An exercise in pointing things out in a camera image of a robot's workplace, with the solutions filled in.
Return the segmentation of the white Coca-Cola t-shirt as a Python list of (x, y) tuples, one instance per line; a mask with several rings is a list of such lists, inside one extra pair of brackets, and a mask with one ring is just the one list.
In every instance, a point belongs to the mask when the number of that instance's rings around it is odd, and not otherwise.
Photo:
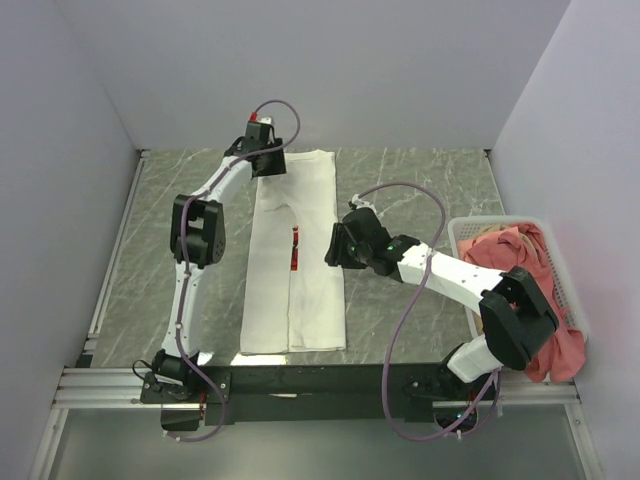
[(335, 155), (288, 153), (283, 175), (257, 183), (240, 351), (346, 347), (344, 277), (324, 257), (337, 221)]

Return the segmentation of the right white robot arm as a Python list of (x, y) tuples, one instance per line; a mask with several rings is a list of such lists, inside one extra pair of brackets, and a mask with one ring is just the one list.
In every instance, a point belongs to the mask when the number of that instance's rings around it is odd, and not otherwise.
[(333, 225), (325, 262), (343, 269), (369, 268), (399, 283), (432, 290), (480, 317), (483, 333), (454, 349), (439, 368), (440, 390), (452, 399), (464, 397), (474, 381), (494, 370), (525, 370), (559, 326), (526, 269), (475, 266), (416, 238), (392, 237), (367, 207)]

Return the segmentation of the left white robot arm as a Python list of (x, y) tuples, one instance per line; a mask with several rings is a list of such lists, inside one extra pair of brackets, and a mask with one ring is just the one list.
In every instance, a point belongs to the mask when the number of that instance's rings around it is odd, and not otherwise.
[(275, 136), (273, 120), (252, 114), (245, 134), (224, 152), (215, 173), (193, 193), (174, 200), (170, 227), (174, 298), (168, 330), (151, 369), (154, 381), (176, 401), (193, 399), (202, 381), (194, 371), (199, 322), (205, 287), (226, 248), (224, 207), (252, 179), (285, 172), (283, 140)]

